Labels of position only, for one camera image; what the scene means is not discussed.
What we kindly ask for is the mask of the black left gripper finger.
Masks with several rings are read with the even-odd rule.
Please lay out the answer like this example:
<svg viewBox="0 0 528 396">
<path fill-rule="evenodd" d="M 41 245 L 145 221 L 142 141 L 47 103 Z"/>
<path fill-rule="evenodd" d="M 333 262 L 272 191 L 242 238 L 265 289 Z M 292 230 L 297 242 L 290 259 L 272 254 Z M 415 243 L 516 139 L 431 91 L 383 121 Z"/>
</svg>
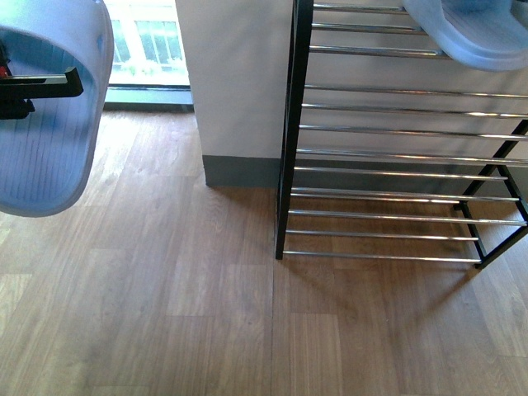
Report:
<svg viewBox="0 0 528 396">
<path fill-rule="evenodd" d="M 1 119 L 21 120 L 35 112 L 32 99 L 78 97 L 83 85 L 76 68 L 62 74 L 14 76 L 1 67 Z"/>
</svg>

